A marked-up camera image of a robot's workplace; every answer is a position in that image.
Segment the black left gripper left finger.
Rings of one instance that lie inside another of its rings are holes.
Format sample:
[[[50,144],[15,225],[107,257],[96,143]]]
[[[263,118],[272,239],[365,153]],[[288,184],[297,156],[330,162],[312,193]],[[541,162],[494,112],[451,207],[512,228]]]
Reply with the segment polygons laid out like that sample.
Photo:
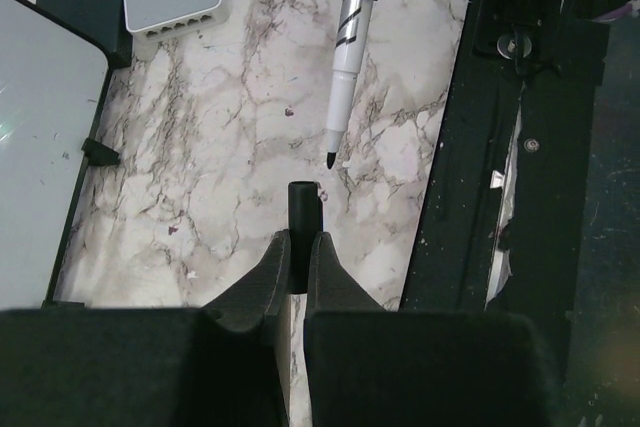
[[[5,426],[285,426],[291,241],[200,308],[1,315]]]

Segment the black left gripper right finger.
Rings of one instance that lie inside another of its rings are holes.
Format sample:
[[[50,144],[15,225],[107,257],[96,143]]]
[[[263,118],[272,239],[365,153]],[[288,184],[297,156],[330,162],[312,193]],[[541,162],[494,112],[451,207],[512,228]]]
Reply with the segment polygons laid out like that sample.
[[[559,426],[560,389],[533,325],[502,313],[388,311],[320,233],[304,356],[316,426]]]

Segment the black whiteboard marker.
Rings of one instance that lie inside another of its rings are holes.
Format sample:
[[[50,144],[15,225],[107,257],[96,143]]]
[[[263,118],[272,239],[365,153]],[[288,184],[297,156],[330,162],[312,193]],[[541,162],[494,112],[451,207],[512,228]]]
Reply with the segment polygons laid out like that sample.
[[[335,163],[348,129],[373,4],[373,0],[342,0],[326,123],[326,165],[329,169]]]

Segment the black marker cap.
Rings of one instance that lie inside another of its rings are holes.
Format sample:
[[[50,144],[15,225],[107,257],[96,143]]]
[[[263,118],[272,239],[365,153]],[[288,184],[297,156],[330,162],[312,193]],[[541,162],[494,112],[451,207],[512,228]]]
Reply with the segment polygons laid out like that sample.
[[[291,239],[291,293],[307,292],[314,239],[323,230],[323,205],[315,181],[288,185],[288,230]]]

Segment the black framed whiteboard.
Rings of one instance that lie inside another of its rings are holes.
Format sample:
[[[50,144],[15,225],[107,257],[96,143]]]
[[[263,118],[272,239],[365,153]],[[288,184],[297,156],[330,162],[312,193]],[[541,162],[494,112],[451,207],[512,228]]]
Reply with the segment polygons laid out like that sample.
[[[110,67],[93,42],[27,0],[1,0],[1,307],[38,308],[103,103]]]

